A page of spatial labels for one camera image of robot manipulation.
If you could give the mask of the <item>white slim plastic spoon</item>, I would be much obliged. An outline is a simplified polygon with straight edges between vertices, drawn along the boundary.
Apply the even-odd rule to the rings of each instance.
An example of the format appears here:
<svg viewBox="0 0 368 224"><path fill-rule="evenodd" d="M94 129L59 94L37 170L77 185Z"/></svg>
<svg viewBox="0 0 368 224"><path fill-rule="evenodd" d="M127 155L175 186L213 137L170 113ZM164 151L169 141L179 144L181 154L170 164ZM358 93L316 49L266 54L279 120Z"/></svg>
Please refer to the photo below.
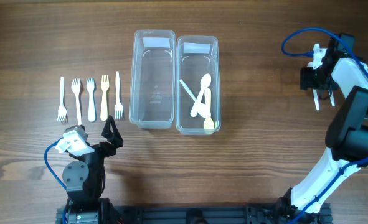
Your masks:
<svg viewBox="0 0 368 224"><path fill-rule="evenodd" d="M185 84L183 80L180 79L179 83L183 86L183 88L186 90L188 95L194 100L194 106L195 106L196 112L205 119L210 118L211 112L210 112L209 107L206 104L201 103L195 98L195 96L193 95L193 93L191 92L191 90Z"/></svg>

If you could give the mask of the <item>yellow plastic spoon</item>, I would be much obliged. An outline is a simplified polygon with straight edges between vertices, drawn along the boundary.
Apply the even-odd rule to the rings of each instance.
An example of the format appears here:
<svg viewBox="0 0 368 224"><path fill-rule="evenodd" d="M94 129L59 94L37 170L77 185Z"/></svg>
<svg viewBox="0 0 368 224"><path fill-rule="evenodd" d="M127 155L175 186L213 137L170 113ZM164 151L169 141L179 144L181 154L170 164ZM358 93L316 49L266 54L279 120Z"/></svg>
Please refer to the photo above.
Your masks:
<svg viewBox="0 0 368 224"><path fill-rule="evenodd" d="M208 106L209 112L211 112L211 96L212 91L210 88L206 88L204 92L205 97L205 104ZM212 120L211 116L205 119L204 121L204 129L206 134L212 134L214 132L214 121Z"/></svg>

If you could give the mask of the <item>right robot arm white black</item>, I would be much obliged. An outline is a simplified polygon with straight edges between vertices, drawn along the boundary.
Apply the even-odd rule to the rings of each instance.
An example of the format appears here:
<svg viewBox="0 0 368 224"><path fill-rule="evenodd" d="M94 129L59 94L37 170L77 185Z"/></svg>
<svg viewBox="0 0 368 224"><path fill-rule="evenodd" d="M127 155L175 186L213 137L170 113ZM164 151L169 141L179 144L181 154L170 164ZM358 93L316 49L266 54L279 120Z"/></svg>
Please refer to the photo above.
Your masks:
<svg viewBox="0 0 368 224"><path fill-rule="evenodd" d="M316 104L325 98L335 104L334 90L341 90L345 100L328 127L320 160L271 210L277 221L323 222L324 201L349 176L368 166L368 66L352 51L354 36L327 34L326 48L315 44L303 54L313 60L300 71L300 88L312 89Z"/></svg>

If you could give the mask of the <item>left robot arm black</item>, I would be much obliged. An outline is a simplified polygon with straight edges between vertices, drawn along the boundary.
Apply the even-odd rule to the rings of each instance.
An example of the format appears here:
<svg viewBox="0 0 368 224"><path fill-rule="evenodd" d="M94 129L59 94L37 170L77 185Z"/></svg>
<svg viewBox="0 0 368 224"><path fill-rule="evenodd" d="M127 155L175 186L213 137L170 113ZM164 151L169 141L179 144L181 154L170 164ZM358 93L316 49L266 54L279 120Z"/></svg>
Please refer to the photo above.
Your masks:
<svg viewBox="0 0 368 224"><path fill-rule="evenodd" d="M62 223L117 223L123 217L107 198L101 198L105 189L106 171L104 160L114 156L123 147L114 119L109 116L101 135L105 142L90 145L88 134L81 125L65 130L56 149L67 152L75 160L69 163L62 174L67 203L62 212Z"/></svg>

